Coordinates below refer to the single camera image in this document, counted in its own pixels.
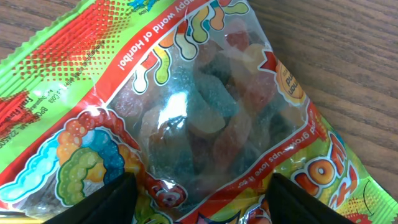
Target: wood grain surface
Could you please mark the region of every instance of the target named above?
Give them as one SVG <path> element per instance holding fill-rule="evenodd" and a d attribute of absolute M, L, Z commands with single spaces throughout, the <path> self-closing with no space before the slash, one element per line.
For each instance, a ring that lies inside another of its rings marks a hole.
<path fill-rule="evenodd" d="M 252 0 L 276 55 L 398 199 L 397 0 Z M 0 0 L 0 58 L 78 0 Z"/>

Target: wooden table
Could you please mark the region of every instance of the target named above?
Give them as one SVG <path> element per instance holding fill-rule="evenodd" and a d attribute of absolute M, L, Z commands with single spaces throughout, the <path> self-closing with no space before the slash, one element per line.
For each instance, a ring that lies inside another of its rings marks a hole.
<path fill-rule="evenodd" d="M 398 198 L 397 0 L 252 0 L 276 55 Z M 78 0 L 0 0 L 0 58 Z"/>

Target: brown wooden surface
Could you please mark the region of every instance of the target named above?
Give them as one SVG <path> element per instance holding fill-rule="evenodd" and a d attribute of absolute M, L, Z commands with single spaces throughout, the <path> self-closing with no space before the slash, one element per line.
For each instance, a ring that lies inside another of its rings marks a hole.
<path fill-rule="evenodd" d="M 78 0 L 0 0 L 0 59 Z M 252 0 L 276 55 L 398 198 L 397 0 Z"/>

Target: plastic packaging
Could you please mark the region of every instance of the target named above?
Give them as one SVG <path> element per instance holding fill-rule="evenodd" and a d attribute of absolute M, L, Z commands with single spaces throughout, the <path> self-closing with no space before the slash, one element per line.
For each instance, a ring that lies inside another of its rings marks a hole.
<path fill-rule="evenodd" d="M 398 204 L 231 0 L 83 0 L 0 65 L 0 206 L 47 220 L 123 172 L 133 223 L 270 223 L 279 172 L 358 223 Z"/>

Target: candy bag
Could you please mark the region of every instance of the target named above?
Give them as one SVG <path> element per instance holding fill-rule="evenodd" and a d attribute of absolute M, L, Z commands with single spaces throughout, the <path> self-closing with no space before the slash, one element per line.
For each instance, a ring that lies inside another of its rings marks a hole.
<path fill-rule="evenodd" d="M 133 223 L 270 223 L 273 172 L 355 223 L 398 212 L 245 0 L 82 0 L 1 62 L 0 172 L 41 220 L 125 172 Z"/>

